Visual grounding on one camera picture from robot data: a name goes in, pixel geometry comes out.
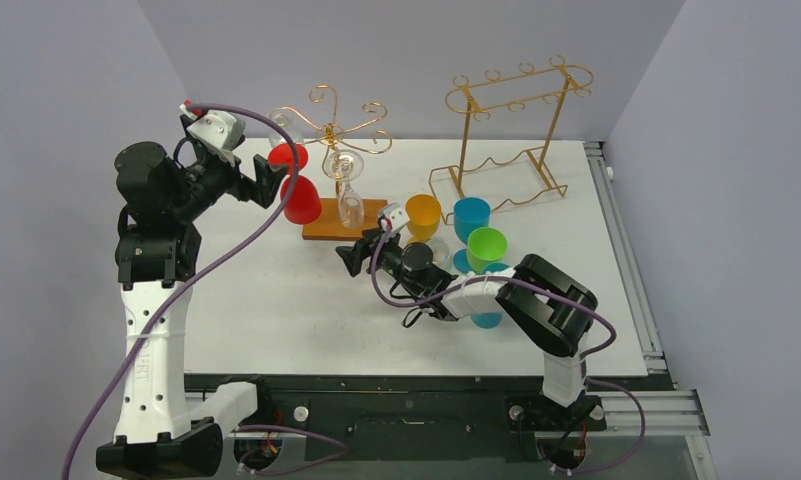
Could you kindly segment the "clear champagne flute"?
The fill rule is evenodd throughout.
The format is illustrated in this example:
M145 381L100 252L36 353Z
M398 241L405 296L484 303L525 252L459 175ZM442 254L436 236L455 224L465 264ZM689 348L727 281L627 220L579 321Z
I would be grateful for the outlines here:
M330 148L322 163L323 173L335 182L338 213L342 225L353 229L364 222L364 200L352 181L364 171L364 160L354 150Z

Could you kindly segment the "blue plastic goblet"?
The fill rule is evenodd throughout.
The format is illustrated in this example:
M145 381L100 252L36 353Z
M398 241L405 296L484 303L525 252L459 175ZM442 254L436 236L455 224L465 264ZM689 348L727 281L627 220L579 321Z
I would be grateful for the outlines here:
M453 266L460 273L468 273L472 267L467 258L467 242L470 234L489 225L491 207L479 197L465 197L454 204L454 231L463 247L453 255Z
M502 272L509 268L508 265L504 263L491 263L487 265L482 272L483 273L496 273ZM501 311L492 311L492 312L479 312L471 315L471 321L479 328L482 329L493 329L496 328L503 319L503 313Z

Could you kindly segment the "blue plastic goblet front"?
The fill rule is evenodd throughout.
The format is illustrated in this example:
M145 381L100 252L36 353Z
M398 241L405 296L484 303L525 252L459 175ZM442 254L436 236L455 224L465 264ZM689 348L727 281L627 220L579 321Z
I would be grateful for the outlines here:
M487 265L482 272L483 273L496 273L502 272L509 268L508 265L504 263L491 263ZM479 328L482 329L493 329L496 328L503 319L503 313L501 311L492 311L492 312L479 312L471 315L471 321Z

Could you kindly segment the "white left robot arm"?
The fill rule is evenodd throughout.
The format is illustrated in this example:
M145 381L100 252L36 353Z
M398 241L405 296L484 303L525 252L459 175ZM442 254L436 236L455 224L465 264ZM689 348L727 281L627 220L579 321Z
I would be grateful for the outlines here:
M224 437L239 422L267 427L274 402L250 381L226 384L201 406L185 397L184 359L188 306L197 276L201 236L196 219L230 194L270 206L287 170L263 157L255 174L242 174L203 146L182 166L166 149L143 141L116 157L116 186L125 201L115 252L126 319L126 361L120 416L110 442L96 450L96 467L123 479L213 476Z

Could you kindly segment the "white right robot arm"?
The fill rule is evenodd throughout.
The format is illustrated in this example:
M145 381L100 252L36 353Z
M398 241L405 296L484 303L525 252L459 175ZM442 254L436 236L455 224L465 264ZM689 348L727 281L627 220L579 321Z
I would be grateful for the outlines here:
M561 428L602 420L599 399L586 392L586 358L593 352L587 335L600 320L598 301L541 256L528 254L500 271L456 275L435 264L428 245L402 247L379 228L335 253L352 277L388 274L392 286L374 290L392 307L450 322L483 314L510 318L543 353L542 418Z

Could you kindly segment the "green plastic goblet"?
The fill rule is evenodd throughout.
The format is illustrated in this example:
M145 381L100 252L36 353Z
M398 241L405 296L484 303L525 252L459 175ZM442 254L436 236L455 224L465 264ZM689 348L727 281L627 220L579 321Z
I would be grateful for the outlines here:
M509 242L500 230L480 227L471 232L466 245L471 269L475 273L481 273L488 265L503 259L508 251Z

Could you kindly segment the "orange plastic goblet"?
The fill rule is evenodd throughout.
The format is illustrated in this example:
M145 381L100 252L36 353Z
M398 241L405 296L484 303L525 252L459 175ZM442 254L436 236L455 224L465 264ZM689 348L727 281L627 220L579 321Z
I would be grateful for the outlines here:
M409 217L407 229L412 242L426 242L437 232L441 223L442 208L439 201L429 194L410 197L405 210Z

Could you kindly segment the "small clear wine glass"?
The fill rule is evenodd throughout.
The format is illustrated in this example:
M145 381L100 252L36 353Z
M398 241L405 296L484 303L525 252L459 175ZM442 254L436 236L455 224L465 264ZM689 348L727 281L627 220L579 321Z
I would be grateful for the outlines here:
M433 264L443 270L452 268L452 250L450 245L441 238L431 238L426 242L433 254Z

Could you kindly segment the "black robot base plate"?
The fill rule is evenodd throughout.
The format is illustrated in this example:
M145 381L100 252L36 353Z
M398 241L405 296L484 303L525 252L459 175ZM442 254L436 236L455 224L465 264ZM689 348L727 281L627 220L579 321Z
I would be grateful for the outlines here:
M571 451L578 435L604 431L599 396L571 407L542 395L540 377L248 375L258 409L247 425L315 433L305 457L348 446L348 461L533 461Z

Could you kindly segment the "patterned clear glass goblet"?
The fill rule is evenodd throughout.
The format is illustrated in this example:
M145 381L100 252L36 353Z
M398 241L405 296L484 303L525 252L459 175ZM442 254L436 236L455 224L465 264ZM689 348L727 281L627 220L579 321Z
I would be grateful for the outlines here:
M297 116L290 109L276 108L269 113L268 118L280 129L284 130L296 144L302 145L304 143L302 131L296 123ZM283 136L275 130L271 130L268 134L268 142L271 149L286 144Z

